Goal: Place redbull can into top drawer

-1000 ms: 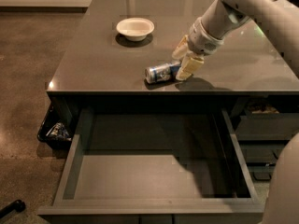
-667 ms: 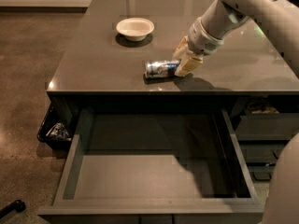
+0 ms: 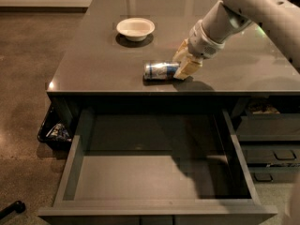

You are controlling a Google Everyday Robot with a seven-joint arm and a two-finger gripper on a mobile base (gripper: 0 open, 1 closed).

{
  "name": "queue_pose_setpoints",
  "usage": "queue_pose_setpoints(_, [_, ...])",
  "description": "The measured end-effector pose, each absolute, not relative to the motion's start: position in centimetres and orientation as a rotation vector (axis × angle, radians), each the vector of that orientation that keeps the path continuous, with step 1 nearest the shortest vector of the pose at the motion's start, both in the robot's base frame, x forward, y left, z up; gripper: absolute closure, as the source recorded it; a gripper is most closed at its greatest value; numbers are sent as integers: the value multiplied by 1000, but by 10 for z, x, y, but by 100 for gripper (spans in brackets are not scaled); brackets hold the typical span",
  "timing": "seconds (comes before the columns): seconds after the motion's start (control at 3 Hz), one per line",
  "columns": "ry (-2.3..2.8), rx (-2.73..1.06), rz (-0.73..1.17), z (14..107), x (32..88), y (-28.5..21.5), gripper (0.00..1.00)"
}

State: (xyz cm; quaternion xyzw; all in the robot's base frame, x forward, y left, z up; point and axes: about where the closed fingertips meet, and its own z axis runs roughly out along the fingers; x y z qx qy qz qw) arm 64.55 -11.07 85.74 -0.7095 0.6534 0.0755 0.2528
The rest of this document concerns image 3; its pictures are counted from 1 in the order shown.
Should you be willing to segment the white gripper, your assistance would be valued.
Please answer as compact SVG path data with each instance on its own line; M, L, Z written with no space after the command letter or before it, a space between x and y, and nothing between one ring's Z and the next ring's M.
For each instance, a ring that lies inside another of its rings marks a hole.
M203 66L203 59L213 58L224 47L224 43L217 43L205 34L203 21L198 20L191 28L188 39L183 40L172 58L174 62L179 63L174 78L186 79Z

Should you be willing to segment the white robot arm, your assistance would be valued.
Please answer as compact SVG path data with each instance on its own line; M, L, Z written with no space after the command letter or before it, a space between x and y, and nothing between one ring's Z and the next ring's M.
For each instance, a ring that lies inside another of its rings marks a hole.
M300 67L300 7L288 0L218 0L195 23L173 60L180 64L174 77L184 80L222 50L226 40L258 24L288 61Z

